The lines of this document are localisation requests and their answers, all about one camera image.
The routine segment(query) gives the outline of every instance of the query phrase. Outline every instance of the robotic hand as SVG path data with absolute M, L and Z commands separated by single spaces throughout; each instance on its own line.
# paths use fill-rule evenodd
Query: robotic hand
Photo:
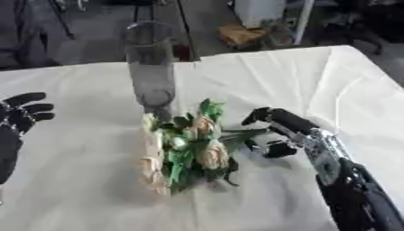
M 256 109 L 242 125 L 256 121 L 270 123 L 270 130 L 288 138 L 269 142 L 265 157 L 280 158 L 304 149 L 341 231 L 404 230 L 404 221 L 389 196 L 365 167 L 352 160 L 335 135 L 284 109 Z M 250 149 L 256 147 L 253 141 L 246 144 Z
M 23 145 L 23 135 L 36 122 L 54 117 L 52 104 L 27 105 L 45 97 L 45 93 L 35 92 L 0 102 L 0 186 L 7 182 L 14 171 L 18 152 Z

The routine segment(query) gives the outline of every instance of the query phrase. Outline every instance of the table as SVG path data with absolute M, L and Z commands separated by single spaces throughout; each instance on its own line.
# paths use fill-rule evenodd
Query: table
M 334 131 L 404 212 L 404 91 L 359 51 L 323 47 L 178 63 L 179 111 L 211 97 L 225 126 L 283 107 Z M 0 230 L 336 230 L 300 153 L 264 160 L 244 148 L 233 188 L 219 181 L 158 198 L 137 181 L 141 108 L 125 63 L 0 72 L 0 98 L 43 90 L 57 117 L 24 138 L 5 187 Z

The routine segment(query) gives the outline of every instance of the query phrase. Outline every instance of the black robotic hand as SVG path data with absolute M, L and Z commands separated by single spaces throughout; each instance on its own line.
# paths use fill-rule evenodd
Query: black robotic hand
M 45 97 L 43 92 L 34 92 L 0 102 L 0 185 L 4 184 L 14 171 L 18 151 L 23 145 L 23 135 L 36 122 L 51 120 L 55 116 L 51 112 L 52 104 L 30 104 Z

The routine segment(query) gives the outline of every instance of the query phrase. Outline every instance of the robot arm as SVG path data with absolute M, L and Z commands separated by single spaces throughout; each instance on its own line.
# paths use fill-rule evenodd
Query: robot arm
M 341 231 L 404 230 L 404 221 L 389 196 L 364 166 L 352 160 L 335 135 L 284 109 L 256 109 L 243 125 L 256 121 L 271 123 L 273 132 L 288 138 L 289 143 L 269 143 L 266 157 L 295 154 L 296 148 L 305 150 L 317 171 L 318 187 Z

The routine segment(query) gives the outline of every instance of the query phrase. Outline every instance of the clear glass vase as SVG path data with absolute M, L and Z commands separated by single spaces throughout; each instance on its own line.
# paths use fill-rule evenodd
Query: clear glass vase
M 171 118 L 170 103 L 175 97 L 171 35 L 171 26 L 152 21 L 133 23 L 124 34 L 137 101 L 145 113 L 166 121 Z

